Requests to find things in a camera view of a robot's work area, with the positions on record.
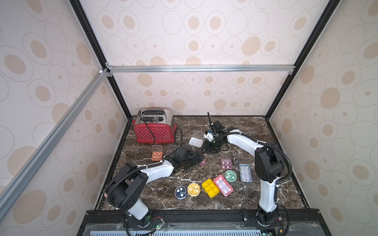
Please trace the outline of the magenta pillbox clear lid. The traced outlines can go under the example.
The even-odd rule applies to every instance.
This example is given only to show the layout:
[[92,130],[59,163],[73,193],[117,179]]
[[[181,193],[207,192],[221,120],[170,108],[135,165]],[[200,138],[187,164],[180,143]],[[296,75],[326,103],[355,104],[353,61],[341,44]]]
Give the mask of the magenta pillbox clear lid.
[[221,169],[222,170],[232,170],[233,169],[232,160],[222,159],[221,160]]

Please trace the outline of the small clear grey pillbox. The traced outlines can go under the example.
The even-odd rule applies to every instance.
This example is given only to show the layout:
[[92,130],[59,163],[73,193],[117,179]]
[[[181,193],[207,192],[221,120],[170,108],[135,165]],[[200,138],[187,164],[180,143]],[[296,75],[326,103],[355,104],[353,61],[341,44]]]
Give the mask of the small clear grey pillbox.
[[238,152],[234,152],[234,153],[232,154],[232,164],[233,164],[234,166],[237,166],[237,165],[240,164],[240,155],[239,155]]

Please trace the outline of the orange square pillbox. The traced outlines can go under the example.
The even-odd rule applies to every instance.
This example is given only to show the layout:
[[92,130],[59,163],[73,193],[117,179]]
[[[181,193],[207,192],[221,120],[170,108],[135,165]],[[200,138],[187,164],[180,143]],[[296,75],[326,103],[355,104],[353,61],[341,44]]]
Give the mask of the orange square pillbox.
[[161,145],[152,145],[152,157],[151,160],[153,162],[158,162],[161,161],[162,156],[163,156],[163,149]]

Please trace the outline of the yellow round pillbox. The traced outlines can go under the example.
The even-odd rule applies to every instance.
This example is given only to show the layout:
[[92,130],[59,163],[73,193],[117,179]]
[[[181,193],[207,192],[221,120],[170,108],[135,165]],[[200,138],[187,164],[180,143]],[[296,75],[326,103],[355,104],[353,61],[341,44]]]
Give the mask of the yellow round pillbox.
[[196,197],[200,194],[200,186],[197,183],[190,183],[187,188],[188,194],[192,197]]

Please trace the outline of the green round pillbox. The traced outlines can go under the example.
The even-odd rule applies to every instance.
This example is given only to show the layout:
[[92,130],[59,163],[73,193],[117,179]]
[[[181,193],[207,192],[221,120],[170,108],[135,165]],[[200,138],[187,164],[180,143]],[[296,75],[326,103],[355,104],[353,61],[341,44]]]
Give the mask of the green round pillbox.
[[224,177],[225,179],[229,182],[229,183],[233,183],[235,181],[238,180],[238,176],[237,174],[233,171],[233,170],[227,170],[225,173],[224,173]]

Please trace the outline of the dark blue round pillbox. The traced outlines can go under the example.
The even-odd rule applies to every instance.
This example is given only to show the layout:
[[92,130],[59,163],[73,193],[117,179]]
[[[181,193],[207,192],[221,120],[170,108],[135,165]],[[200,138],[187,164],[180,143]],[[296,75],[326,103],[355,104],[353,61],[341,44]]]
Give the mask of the dark blue round pillbox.
[[175,189],[174,196],[178,200],[183,200],[187,197],[187,189],[184,186],[179,186]]

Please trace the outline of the yellow lidded rectangular pillbox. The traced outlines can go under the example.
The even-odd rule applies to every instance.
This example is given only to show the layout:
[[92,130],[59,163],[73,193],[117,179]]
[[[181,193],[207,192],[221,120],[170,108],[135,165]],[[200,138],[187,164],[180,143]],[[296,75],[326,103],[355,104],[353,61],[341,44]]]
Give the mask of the yellow lidded rectangular pillbox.
[[203,190],[207,193],[210,198],[214,198],[220,192],[218,187],[214,184],[211,179],[207,179],[201,184]]

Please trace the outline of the light blue rectangular pillbox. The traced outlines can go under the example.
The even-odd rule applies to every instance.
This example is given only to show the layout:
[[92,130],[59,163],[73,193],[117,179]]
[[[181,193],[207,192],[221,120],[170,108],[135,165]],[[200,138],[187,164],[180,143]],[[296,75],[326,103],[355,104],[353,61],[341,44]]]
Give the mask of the light blue rectangular pillbox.
[[239,173],[242,182],[251,183],[253,181],[249,164],[239,164]]

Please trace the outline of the red rectangular pillbox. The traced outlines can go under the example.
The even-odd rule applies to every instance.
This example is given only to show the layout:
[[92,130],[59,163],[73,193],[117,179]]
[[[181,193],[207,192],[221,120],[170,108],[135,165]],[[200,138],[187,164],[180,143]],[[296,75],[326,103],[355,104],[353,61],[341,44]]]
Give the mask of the red rectangular pillbox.
[[232,186],[222,175],[215,177],[213,179],[213,182],[225,197],[229,196],[234,191]]

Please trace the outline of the white six-cell pillbox clear lid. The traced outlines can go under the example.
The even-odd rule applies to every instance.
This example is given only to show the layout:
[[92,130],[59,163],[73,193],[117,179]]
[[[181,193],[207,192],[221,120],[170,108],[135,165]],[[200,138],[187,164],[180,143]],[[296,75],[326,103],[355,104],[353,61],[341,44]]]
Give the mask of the white six-cell pillbox clear lid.
[[166,155],[174,152],[176,150],[176,148],[177,148],[177,146],[175,144],[169,145],[168,148],[167,148],[167,151],[166,151]]

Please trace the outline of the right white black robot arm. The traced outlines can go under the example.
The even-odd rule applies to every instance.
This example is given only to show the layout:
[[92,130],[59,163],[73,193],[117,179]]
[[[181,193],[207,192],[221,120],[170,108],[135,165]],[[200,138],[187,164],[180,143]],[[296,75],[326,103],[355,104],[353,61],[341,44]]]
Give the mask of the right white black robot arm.
[[287,155],[275,142],[266,143],[253,138],[230,126],[225,127],[219,121],[212,121],[207,114],[210,130],[204,134],[202,153],[221,152],[226,144],[233,144],[255,158],[255,173],[260,179],[260,200],[257,219],[261,226],[268,226],[278,216],[278,184],[292,175],[292,165]]

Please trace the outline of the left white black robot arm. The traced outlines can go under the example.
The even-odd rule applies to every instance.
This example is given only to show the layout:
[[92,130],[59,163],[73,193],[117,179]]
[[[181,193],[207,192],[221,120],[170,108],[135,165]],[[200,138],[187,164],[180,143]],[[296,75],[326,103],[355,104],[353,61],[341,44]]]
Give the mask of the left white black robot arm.
[[124,214],[130,214],[137,220],[151,217],[149,208],[142,202],[140,195],[146,184],[167,178],[182,170],[189,169],[201,163],[204,156],[183,143],[183,132],[176,128],[180,134],[180,141],[174,141],[176,148],[164,155],[161,161],[148,165],[135,165],[128,162],[105,188],[107,202],[118,208]]

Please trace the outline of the red and silver toaster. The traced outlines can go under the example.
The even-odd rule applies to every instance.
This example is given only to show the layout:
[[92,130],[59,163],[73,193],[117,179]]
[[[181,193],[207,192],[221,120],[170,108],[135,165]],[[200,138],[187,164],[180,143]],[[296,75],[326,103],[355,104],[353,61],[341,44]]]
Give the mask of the red and silver toaster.
[[168,144],[174,142],[176,124],[167,109],[142,109],[133,121],[136,140],[144,144]]

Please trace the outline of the rear aluminium frame rail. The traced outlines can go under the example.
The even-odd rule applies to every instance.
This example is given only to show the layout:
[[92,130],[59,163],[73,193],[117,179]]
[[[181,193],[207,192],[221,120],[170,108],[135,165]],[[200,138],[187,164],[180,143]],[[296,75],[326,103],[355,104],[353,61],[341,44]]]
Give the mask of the rear aluminium frame rail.
[[101,69],[113,73],[195,73],[195,72],[293,72],[294,65],[156,65],[115,66]]

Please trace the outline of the aluminium frame rail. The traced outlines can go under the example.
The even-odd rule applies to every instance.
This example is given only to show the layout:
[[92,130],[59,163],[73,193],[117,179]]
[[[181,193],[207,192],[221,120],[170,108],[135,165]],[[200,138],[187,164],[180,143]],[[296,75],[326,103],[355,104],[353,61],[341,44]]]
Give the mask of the aluminium frame rail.
[[4,193],[1,194],[1,221],[6,217],[22,192],[39,171],[43,163],[51,154],[57,143],[62,139],[68,128],[73,124],[79,113],[86,106],[94,92],[109,74],[109,69],[103,68],[88,84],[78,99],[68,109],[58,124],[51,130],[46,139],[36,149],[31,158],[10,182]]
[[195,72],[293,72],[294,65],[156,65],[115,66],[101,69],[113,73],[195,73]]

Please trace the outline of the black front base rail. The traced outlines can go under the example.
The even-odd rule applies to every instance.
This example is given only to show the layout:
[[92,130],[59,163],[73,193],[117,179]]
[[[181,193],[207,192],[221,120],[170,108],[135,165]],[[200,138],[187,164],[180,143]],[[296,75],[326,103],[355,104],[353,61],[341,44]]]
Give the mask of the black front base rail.
[[318,209],[280,210],[269,226],[261,226],[256,210],[154,210],[141,226],[120,211],[91,210],[79,236],[329,236]]

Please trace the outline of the left aluminium frame rail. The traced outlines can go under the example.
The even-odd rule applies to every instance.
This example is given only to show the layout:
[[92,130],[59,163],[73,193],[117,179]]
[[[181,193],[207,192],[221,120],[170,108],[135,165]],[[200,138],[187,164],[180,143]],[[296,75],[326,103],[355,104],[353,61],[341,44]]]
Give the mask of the left aluminium frame rail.
[[109,74],[109,69],[103,68],[88,84],[78,99],[68,109],[58,124],[51,130],[46,139],[36,149],[31,158],[10,182],[4,193],[1,194],[1,221],[6,217],[22,192],[39,171],[43,163],[51,154],[57,143],[62,139],[68,128],[73,124],[79,113],[86,106],[94,92]]

